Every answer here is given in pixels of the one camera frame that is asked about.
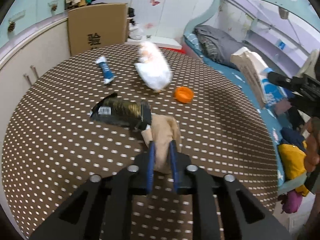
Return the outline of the person's right hand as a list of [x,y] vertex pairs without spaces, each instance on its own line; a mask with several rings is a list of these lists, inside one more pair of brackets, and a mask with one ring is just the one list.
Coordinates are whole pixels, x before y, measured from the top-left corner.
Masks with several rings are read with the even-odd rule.
[[317,118],[312,118],[306,124],[309,136],[306,139],[307,149],[304,166],[307,172],[313,172],[319,164],[319,132],[315,132],[315,126],[313,125],[316,120]]

